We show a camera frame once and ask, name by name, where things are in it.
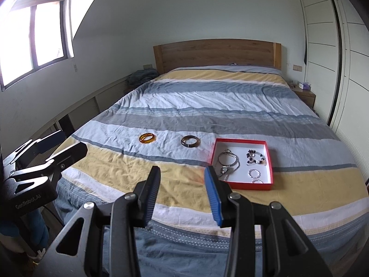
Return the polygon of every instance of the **wooden nightstand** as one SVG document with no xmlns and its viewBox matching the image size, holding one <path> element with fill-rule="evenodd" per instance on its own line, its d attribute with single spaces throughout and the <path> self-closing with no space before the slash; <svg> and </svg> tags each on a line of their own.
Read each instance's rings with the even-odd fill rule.
<svg viewBox="0 0 369 277">
<path fill-rule="evenodd" d="M 314 108 L 315 94 L 310 90 L 302 90 L 296 85 L 290 86 L 290 88 L 295 92 L 295 94 L 311 109 Z"/>
</svg>

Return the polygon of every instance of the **purple tissue box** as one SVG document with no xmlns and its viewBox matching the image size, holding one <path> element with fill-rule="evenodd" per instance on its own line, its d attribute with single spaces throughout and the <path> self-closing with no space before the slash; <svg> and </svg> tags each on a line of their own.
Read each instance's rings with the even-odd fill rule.
<svg viewBox="0 0 369 277">
<path fill-rule="evenodd" d="M 298 84 L 298 87 L 303 89 L 303 90 L 309 90 L 310 89 L 310 83 L 309 82 L 300 82 Z"/>
</svg>

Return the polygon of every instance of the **bed sheet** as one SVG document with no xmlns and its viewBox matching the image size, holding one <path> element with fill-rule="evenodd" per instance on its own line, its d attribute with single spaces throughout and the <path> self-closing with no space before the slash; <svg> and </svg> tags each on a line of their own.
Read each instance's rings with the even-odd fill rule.
<svg viewBox="0 0 369 277">
<path fill-rule="evenodd" d="M 146 132 L 156 141 L 141 144 Z M 181 145 L 188 134 L 201 139 L 198 148 Z M 368 193 L 345 144 L 274 68 L 179 68 L 129 93 L 58 149 L 88 146 L 62 174 L 58 212 L 67 221 L 85 201 L 113 202 L 158 165 L 152 221 L 137 230 L 143 276 L 210 275 L 211 265 L 212 276 L 222 276 L 230 230 L 213 221 L 203 180 L 217 137 L 267 141 L 272 190 L 238 192 L 261 204 L 280 201 L 339 276 L 367 239 Z M 261 274 L 257 228 L 255 234 Z"/>
</svg>

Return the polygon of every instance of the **brown bangle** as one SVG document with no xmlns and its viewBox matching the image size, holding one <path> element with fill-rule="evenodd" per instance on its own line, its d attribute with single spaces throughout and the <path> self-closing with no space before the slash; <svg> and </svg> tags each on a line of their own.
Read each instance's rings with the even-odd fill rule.
<svg viewBox="0 0 369 277">
<path fill-rule="evenodd" d="M 186 144 L 186 141 L 188 139 L 196 139 L 196 142 L 193 144 Z M 182 145 L 184 145 L 187 148 L 194 148 L 197 147 L 198 145 L 200 145 L 200 139 L 194 135 L 186 135 L 185 137 L 182 138 L 181 140 Z"/>
<path fill-rule="evenodd" d="M 141 135 L 139 137 L 139 140 L 141 143 L 143 144 L 148 144 L 149 142 L 153 142 L 154 140 L 156 140 L 156 136 L 153 133 L 144 133 L 143 135 Z"/>
</svg>

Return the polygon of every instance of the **wooden headboard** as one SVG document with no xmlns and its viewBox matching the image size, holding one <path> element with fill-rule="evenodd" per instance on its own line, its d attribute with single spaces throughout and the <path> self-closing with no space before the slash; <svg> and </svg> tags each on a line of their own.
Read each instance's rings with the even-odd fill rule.
<svg viewBox="0 0 369 277">
<path fill-rule="evenodd" d="M 177 67 L 255 64 L 281 69 L 282 45 L 250 39 L 200 39 L 154 47 L 160 74 Z"/>
</svg>

